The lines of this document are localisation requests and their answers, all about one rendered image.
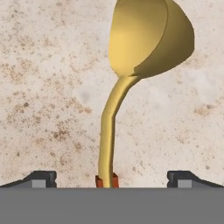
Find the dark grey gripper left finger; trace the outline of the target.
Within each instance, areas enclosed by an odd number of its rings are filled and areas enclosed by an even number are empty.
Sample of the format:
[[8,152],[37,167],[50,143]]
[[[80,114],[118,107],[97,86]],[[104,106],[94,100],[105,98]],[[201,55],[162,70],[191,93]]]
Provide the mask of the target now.
[[23,179],[0,185],[0,188],[56,188],[56,171],[33,171]]

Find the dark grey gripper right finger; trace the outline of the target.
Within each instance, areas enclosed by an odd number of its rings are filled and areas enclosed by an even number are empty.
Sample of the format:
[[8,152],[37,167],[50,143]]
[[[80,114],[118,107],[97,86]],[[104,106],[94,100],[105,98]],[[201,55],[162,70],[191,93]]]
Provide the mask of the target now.
[[191,171],[168,171],[168,188],[203,188],[203,187],[223,187],[213,182],[200,179]]

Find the golden metal ladle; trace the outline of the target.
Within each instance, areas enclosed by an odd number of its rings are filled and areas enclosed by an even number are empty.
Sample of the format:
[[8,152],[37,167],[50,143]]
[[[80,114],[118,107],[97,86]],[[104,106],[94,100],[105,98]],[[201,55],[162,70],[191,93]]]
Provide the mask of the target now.
[[194,29],[173,0],[116,0],[108,59],[118,76],[101,114],[98,188],[117,188],[113,172],[116,113],[140,80],[167,72],[194,51]]

